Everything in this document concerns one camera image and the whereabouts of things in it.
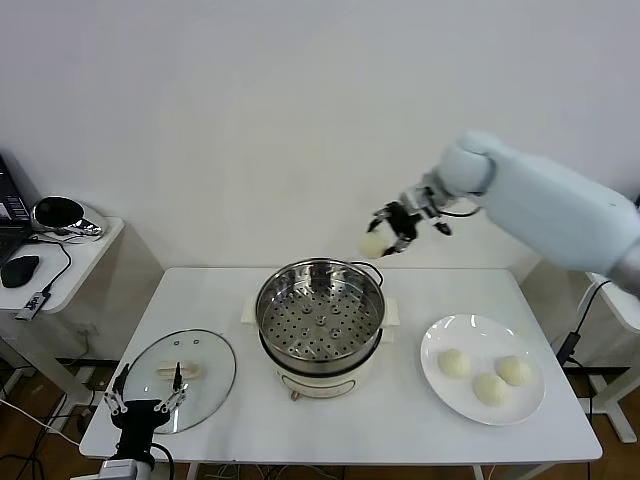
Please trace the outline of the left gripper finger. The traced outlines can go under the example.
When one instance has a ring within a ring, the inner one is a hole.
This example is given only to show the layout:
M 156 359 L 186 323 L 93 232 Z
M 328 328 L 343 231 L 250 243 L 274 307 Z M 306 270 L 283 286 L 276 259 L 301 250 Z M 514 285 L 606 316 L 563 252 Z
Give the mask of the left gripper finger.
M 177 362 L 172 381 L 172 393 L 156 406 L 162 413 L 172 413 L 186 398 L 186 386 L 181 372 L 181 363 Z
M 128 408 L 123 398 L 125 383 L 129 374 L 130 364 L 124 365 L 120 373 L 115 377 L 112 388 L 103 395 L 103 400 L 110 410 L 111 415 L 119 415 L 127 412 Z

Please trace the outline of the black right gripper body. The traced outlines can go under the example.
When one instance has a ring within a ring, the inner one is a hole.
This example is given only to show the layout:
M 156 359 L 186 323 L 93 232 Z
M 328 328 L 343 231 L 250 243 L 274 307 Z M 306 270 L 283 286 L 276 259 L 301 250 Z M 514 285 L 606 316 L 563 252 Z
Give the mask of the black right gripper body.
M 415 240 L 418 237 L 416 225 L 421 220 L 420 214 L 410 214 L 401 203 L 391 203 L 391 228 L 399 239 Z

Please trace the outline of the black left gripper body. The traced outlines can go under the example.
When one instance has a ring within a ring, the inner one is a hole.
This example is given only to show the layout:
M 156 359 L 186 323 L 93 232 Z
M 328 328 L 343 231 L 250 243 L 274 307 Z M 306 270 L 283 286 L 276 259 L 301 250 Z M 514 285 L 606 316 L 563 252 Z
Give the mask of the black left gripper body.
M 156 428 L 168 422 L 159 399 L 126 401 L 126 411 L 111 415 L 112 424 L 120 430 L 114 457 L 151 457 L 151 444 Z

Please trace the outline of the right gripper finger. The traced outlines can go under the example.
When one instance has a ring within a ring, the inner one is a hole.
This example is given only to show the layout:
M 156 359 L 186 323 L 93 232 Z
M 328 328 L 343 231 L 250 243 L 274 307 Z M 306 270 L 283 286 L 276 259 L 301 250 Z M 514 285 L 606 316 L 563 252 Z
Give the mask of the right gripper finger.
M 368 225 L 368 231 L 373 232 L 374 230 L 378 229 L 383 223 L 385 223 L 392 230 L 395 230 L 398 220 L 400 219 L 400 213 L 401 205 L 398 202 L 393 201 L 387 203 L 384 207 L 373 213 L 373 219 Z
M 414 237 L 399 236 L 392 245 L 384 250 L 383 257 L 404 252 L 414 240 Z

